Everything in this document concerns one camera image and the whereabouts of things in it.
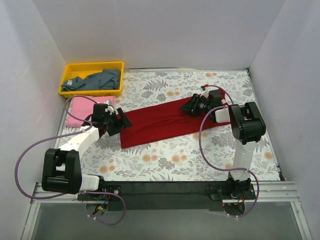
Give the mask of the red t shirt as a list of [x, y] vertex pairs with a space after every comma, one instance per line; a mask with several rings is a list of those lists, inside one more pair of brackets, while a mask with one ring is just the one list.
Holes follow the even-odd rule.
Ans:
[[190, 99], [187, 97], [125, 112], [132, 126], [121, 131], [121, 148], [126, 149], [198, 132], [205, 114], [190, 116], [179, 110]]

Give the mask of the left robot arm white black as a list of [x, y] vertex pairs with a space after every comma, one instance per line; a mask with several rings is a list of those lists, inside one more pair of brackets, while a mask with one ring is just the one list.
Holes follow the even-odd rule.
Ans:
[[95, 200], [103, 199], [107, 193], [102, 184], [103, 178], [83, 174], [81, 157], [104, 134], [112, 137], [132, 126], [122, 108], [95, 103], [93, 113], [83, 121], [80, 133], [59, 148], [50, 148], [45, 152], [42, 189], [62, 194], [89, 192]]

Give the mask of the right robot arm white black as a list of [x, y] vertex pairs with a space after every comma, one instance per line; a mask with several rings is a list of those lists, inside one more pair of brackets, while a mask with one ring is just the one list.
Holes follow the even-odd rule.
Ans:
[[266, 124], [255, 102], [243, 105], [226, 105], [222, 93], [218, 90], [203, 91], [194, 94], [191, 99], [179, 108], [183, 113], [197, 117], [205, 114], [200, 127], [204, 126], [207, 117], [214, 123], [230, 123], [235, 138], [235, 154], [232, 168], [228, 171], [227, 195], [237, 199], [250, 185], [250, 168], [257, 143], [266, 133]]

